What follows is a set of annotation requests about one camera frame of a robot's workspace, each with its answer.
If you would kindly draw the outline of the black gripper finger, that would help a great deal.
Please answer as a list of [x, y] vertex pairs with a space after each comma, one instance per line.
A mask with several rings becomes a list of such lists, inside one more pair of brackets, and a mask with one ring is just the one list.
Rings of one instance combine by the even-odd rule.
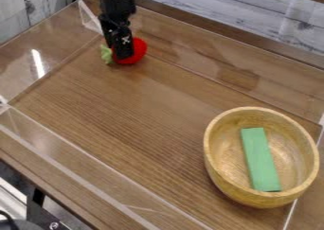
[[111, 46], [112, 45], [112, 31], [115, 29], [115, 26], [109, 22], [109, 20], [104, 17], [102, 14], [98, 15], [98, 21], [100, 21], [105, 44], [106, 44], [106, 46]]
[[133, 54], [132, 35], [127, 26], [119, 26], [111, 34], [111, 48], [119, 60]]

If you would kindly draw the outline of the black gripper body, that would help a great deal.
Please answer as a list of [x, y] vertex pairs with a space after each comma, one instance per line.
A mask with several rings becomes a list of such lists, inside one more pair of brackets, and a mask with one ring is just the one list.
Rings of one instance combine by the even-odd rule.
[[100, 0], [100, 19], [113, 26], [127, 26], [128, 17], [135, 13], [133, 0]]

